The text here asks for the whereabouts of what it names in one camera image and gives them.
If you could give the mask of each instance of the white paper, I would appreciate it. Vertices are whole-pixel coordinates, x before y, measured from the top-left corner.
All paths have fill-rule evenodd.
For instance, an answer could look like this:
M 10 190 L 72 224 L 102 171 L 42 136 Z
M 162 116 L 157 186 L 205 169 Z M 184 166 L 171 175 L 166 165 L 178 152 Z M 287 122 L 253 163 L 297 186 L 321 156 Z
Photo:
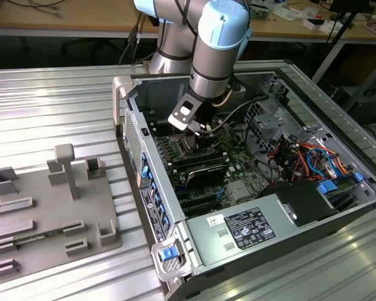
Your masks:
M 209 223 L 210 227 L 213 227 L 217 224 L 223 224 L 224 222 L 224 215 L 219 214 L 219 215 L 214 215 L 211 216 L 210 218 L 207 218 L 207 222 Z

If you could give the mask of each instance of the circuit board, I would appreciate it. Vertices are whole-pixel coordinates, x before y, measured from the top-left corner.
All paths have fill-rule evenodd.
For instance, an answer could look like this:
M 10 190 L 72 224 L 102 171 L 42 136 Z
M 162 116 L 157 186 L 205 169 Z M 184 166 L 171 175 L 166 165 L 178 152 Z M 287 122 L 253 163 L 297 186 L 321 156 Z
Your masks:
M 230 126 L 198 140 L 199 147 L 190 147 L 188 139 L 185 134 L 154 136 L 185 215 L 200 216 L 250 201 L 268 185 L 236 130 Z M 190 184 L 190 175 L 208 172 L 210 168 L 210 173 Z

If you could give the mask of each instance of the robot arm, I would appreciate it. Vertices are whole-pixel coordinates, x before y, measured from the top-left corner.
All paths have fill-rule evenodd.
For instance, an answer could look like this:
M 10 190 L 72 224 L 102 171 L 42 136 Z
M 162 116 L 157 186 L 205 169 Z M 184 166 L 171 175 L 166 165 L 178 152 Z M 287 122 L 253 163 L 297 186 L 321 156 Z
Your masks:
M 167 20 L 161 24 L 165 26 L 164 30 L 161 28 L 164 36 L 159 37 L 163 43 L 158 43 L 159 52 L 152 58 L 150 72 L 188 72 L 186 68 L 191 69 L 190 90 L 171 113 L 169 122 L 180 130 L 190 129 L 198 134 L 203 125 L 194 117 L 201 108 L 220 102 L 234 64 L 248 43 L 249 14 L 243 5 L 233 0 L 187 1 L 183 10 L 197 32 L 195 40 L 173 0 L 135 0 L 135 5 L 143 13 Z

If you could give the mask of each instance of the blue latch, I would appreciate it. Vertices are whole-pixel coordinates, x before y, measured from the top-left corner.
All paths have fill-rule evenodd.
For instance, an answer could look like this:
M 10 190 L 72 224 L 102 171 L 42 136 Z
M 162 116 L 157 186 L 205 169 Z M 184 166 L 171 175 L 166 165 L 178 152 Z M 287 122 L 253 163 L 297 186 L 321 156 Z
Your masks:
M 162 261 L 167 261 L 173 258 L 177 258 L 179 256 L 178 250 L 174 246 L 161 250 L 159 253 L 160 253 L 160 258 L 162 259 Z
M 362 181 L 363 181 L 363 175 L 361 175 L 360 172 L 356 172 L 355 174 L 353 174 L 353 177 L 354 177 L 355 180 L 357 180 L 358 182 L 362 182 Z
M 159 207 L 159 204 L 162 200 L 160 199 L 160 196 L 159 194 L 155 194 L 155 203 L 156 203 L 156 206 Z
M 321 193 L 326 194 L 330 191 L 336 190 L 337 186 L 333 183 L 332 180 L 327 180 L 319 183 L 318 189 Z
M 166 226 L 170 226 L 170 221 L 169 221 L 169 218 L 168 217 L 164 217 L 164 223 Z
M 164 209 L 163 204 L 160 205 L 160 212 L 161 212 L 161 213 L 165 213 L 165 209 Z
M 142 177 L 147 177 L 148 176 L 148 172 L 149 172 L 149 166 L 146 165 L 144 167 L 144 169 L 142 170 L 142 172 L 141 172 Z

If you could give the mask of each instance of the warning label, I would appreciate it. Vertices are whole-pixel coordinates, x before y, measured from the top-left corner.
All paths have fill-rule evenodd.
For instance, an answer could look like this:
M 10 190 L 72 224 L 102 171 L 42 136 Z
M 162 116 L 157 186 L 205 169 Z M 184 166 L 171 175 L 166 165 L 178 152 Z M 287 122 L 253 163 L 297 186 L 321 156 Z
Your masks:
M 238 248 L 250 246 L 276 237 L 258 207 L 224 218 Z

